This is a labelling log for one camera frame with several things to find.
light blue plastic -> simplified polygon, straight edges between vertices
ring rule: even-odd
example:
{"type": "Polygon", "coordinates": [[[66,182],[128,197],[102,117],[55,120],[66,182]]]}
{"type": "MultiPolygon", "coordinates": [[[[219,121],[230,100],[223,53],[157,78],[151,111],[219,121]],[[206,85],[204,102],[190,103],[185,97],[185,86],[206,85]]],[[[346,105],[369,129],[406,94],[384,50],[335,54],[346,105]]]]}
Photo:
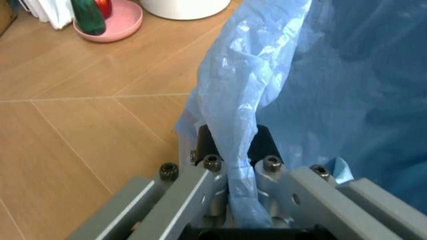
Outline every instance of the light blue plastic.
{"type": "Polygon", "coordinates": [[[237,225],[268,227],[247,157],[263,124],[288,168],[342,157],[427,213],[427,3],[312,1],[246,0],[228,20],[177,124],[181,163],[207,124],[237,225]]]}

green bottle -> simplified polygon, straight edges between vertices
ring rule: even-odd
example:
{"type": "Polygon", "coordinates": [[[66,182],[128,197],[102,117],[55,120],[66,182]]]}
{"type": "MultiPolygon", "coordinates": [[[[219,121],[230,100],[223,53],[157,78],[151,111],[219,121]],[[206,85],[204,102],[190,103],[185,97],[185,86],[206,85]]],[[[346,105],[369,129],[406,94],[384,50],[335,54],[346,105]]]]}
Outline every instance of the green bottle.
{"type": "Polygon", "coordinates": [[[71,0],[77,25],[89,35],[101,35],[106,31],[106,22],[94,0],[71,0]]]}

wooden floor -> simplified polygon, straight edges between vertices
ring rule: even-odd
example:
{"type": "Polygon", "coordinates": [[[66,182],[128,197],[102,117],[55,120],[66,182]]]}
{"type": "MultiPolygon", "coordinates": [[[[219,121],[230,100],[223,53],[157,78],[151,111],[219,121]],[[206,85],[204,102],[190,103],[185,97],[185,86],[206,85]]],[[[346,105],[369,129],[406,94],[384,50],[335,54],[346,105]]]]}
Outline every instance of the wooden floor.
{"type": "Polygon", "coordinates": [[[144,13],[110,44],[21,12],[0,37],[0,240],[60,240],[131,177],[178,161],[174,124],[237,7],[201,20],[144,13]]]}

pink plate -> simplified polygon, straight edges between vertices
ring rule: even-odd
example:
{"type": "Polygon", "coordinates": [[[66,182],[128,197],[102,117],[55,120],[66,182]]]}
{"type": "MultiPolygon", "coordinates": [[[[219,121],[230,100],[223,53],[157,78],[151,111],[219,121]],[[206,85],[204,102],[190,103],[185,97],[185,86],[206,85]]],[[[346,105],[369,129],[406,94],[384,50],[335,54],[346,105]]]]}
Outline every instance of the pink plate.
{"type": "Polygon", "coordinates": [[[77,33],[84,39],[108,43],[124,39],[132,35],[143,22],[143,10],[135,2],[128,0],[112,0],[112,14],[105,20],[106,30],[95,36],[82,32],[74,20],[73,25],[77,33]]]}

bolt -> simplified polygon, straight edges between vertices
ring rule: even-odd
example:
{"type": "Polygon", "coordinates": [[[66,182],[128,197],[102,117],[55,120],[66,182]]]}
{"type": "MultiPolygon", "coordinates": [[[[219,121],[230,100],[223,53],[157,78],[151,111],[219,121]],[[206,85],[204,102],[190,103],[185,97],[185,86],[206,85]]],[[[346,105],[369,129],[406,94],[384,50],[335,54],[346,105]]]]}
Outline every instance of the bolt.
{"type": "Polygon", "coordinates": [[[212,172],[221,170],[221,157],[216,154],[210,154],[203,158],[203,167],[212,172]]]}
{"type": "Polygon", "coordinates": [[[164,163],[159,169],[159,175],[163,181],[175,181],[179,175],[178,165],[172,162],[164,163]]]}
{"type": "Polygon", "coordinates": [[[328,181],[329,177],[331,176],[329,171],[322,165],[314,164],[310,167],[310,169],[326,181],[328,181]]]}
{"type": "Polygon", "coordinates": [[[196,150],[190,151],[190,162],[191,164],[196,164],[196,150]]]}
{"type": "Polygon", "coordinates": [[[262,160],[262,166],[267,172],[275,173],[282,167],[282,160],[274,155],[268,155],[262,160]]]}

